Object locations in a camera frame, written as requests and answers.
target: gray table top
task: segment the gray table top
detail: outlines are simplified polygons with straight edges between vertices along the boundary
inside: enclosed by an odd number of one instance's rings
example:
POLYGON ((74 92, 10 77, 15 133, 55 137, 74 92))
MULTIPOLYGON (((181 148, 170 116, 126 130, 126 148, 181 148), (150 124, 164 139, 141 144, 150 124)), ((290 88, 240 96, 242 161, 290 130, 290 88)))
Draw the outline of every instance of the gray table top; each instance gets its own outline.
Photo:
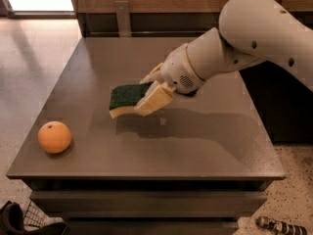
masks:
POLYGON ((285 172, 238 72, 147 117, 111 119, 111 91, 138 83, 191 38, 81 39, 21 150, 10 178, 281 179, 285 172), (49 155, 40 126, 66 123, 73 141, 49 155))

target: table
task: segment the table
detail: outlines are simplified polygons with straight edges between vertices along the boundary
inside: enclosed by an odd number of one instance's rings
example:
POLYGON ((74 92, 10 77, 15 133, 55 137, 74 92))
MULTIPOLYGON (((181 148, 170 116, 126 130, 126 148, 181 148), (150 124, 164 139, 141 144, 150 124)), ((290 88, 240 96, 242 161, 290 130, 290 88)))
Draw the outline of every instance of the table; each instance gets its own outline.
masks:
POLYGON ((238 72, 147 117, 109 114, 116 86, 138 83, 191 40, 82 38, 7 176, 71 234, 233 234, 286 177, 238 72), (58 155, 37 142, 50 120, 72 132, 58 155))

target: orange fruit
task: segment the orange fruit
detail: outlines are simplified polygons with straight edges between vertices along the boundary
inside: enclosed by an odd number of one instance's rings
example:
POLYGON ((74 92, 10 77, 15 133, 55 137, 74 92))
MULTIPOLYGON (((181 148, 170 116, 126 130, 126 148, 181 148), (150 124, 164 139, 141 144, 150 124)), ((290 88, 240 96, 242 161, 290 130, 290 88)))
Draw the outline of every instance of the orange fruit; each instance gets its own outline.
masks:
POLYGON ((38 142, 40 147, 48 153, 61 153, 69 146, 71 133, 64 123, 50 121, 39 129, 38 142))

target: speckled floor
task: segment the speckled floor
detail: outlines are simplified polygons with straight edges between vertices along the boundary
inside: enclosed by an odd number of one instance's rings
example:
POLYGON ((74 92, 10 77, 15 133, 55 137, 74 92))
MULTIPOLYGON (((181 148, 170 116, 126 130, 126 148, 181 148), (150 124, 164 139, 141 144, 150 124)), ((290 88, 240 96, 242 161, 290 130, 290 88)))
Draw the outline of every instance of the speckled floor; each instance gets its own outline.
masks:
MULTIPOLYGON (((6 172, 59 78, 81 35, 76 20, 0 18, 0 205, 26 203, 30 190, 6 172)), ((272 234, 259 229, 261 215, 313 230, 313 146, 275 149, 287 178, 267 190, 268 201, 239 220, 236 235, 272 234)))

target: black bag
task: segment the black bag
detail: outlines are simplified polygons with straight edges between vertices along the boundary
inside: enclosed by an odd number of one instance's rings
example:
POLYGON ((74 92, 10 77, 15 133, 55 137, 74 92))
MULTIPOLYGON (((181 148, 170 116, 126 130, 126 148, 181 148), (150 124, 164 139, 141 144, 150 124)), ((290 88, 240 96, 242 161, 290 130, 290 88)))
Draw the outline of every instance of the black bag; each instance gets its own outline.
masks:
POLYGON ((7 202, 0 210, 0 235, 68 235, 69 227, 53 223, 37 230, 26 231, 23 225, 22 209, 19 204, 7 202))

